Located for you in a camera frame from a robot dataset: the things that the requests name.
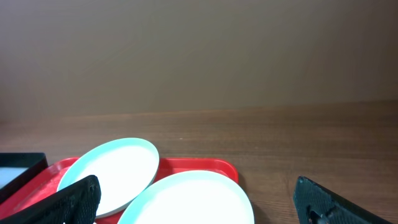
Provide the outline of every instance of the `beige wall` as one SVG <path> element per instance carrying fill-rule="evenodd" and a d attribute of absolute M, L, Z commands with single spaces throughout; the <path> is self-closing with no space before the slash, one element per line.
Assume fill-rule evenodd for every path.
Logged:
<path fill-rule="evenodd" d="M 0 118 L 398 98 L 396 0 L 2 0 Z"/>

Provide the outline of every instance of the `light blue plate rim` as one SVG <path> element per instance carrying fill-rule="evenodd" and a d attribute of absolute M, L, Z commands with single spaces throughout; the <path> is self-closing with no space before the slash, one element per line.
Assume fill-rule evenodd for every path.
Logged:
<path fill-rule="evenodd" d="M 68 187 L 69 185 L 76 182 L 76 178 L 85 169 L 85 167 L 94 161 L 100 155 L 112 151 L 113 149 L 118 149 L 123 146 L 142 146 L 150 152 L 152 152 L 158 161 L 157 165 L 159 168 L 159 152 L 156 147 L 149 141 L 141 138 L 122 138 L 106 142 L 102 145 L 95 147 L 83 156 L 81 156 L 72 166 L 66 171 L 65 175 L 61 178 L 58 184 L 57 191 Z"/>
<path fill-rule="evenodd" d="M 244 193 L 243 189 L 228 177 L 207 170 L 191 170 L 191 171 L 181 172 L 178 174 L 173 174 L 152 184 L 151 186 L 146 188 L 143 192 L 141 192 L 141 194 L 139 194 L 130 203 L 130 205 L 127 207 L 127 209 L 123 212 L 122 216 L 120 217 L 118 224 L 134 223 L 139 217 L 146 203 L 150 202 L 150 200 L 155 197 L 157 192 L 160 192 L 163 189 L 167 189 L 168 187 L 171 187 L 176 183 L 181 183 L 188 180 L 216 180 L 218 182 L 221 182 L 222 184 L 225 184 L 225 186 L 227 186 L 234 193 L 236 193 L 238 197 L 241 199 L 246 209 L 246 212 L 248 214 L 251 214 L 252 221 L 250 224 L 254 224 L 254 214 L 252 206 L 248 196 L 246 195 L 246 193 Z"/>

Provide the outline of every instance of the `red plastic tray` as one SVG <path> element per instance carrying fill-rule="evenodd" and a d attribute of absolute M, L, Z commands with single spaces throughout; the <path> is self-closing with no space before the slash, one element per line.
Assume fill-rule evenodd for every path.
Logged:
<path fill-rule="evenodd" d="M 49 166 L 5 202 L 0 204 L 0 220 L 19 212 L 54 194 L 62 176 L 78 157 L 64 159 Z M 162 158 L 155 182 L 172 174 L 188 170 L 210 170 L 223 174 L 238 183 L 238 172 L 229 162 L 221 159 Z M 97 224 L 117 223 L 123 211 L 95 220 Z"/>

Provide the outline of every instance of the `round plate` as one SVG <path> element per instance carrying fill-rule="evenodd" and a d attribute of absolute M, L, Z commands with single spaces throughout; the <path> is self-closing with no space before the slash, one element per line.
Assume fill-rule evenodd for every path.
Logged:
<path fill-rule="evenodd" d="M 150 185 L 159 166 L 159 153 L 149 141 L 124 138 L 102 144 L 79 158 L 62 177 L 57 191 L 95 175 L 101 187 L 96 218 L 125 209 Z"/>
<path fill-rule="evenodd" d="M 186 171 L 143 191 L 119 224 L 254 224 L 248 196 L 231 179 L 211 171 Z"/>

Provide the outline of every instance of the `wooden table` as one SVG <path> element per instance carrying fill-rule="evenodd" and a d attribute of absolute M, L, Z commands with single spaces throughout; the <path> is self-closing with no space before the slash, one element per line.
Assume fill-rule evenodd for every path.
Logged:
<path fill-rule="evenodd" d="M 299 175 L 398 223 L 398 101 L 71 117 L 3 123 L 0 133 L 1 152 L 45 152 L 50 163 L 125 137 L 163 157 L 226 159 L 257 223 L 299 222 Z"/>

